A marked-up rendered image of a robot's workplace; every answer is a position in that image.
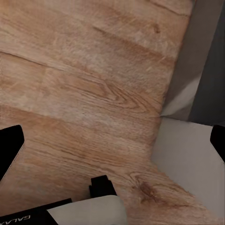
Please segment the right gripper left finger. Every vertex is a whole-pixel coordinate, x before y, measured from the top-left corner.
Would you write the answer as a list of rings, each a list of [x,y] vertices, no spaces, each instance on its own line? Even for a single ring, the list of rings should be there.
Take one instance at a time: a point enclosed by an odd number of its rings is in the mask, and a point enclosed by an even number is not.
[[[24,143],[21,125],[0,130],[0,181]]]

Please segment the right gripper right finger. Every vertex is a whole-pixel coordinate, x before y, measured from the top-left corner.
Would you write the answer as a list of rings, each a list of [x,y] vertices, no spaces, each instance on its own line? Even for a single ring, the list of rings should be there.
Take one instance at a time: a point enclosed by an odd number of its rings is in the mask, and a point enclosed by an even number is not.
[[[223,161],[225,162],[225,127],[221,125],[214,125],[210,142],[213,144]]]

